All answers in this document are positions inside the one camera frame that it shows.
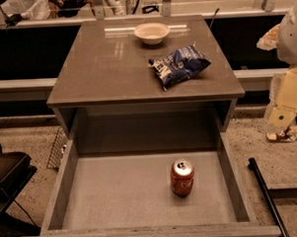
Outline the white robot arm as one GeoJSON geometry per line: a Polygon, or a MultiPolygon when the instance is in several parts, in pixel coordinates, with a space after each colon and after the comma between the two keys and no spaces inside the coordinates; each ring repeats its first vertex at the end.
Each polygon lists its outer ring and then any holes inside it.
{"type": "Polygon", "coordinates": [[[279,75],[279,84],[265,112],[267,130],[285,130],[297,117],[297,1],[257,42],[257,48],[277,50],[278,59],[287,63],[286,72],[279,75]]]}

